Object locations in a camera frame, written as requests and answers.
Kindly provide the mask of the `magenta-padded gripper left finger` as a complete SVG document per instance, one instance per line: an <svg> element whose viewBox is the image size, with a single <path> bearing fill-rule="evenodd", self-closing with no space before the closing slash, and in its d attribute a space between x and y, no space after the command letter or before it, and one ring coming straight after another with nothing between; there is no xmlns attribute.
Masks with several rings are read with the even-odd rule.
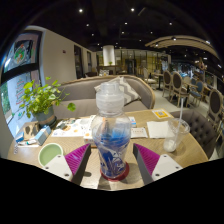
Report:
<svg viewBox="0 0 224 224"><path fill-rule="evenodd" d="M49 143L40 150L40 165L44 170L79 185L90 154L90 144L65 155L60 144Z"/></svg>

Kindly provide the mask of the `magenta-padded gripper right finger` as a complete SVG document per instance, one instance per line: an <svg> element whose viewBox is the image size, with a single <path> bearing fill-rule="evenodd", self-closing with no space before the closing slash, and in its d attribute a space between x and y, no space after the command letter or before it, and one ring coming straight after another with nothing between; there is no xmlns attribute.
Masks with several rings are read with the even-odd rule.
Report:
<svg viewBox="0 0 224 224"><path fill-rule="evenodd" d="M158 155L150 149L136 143L133 144L133 154L137 160L145 185L182 169L169 155Z"/></svg>

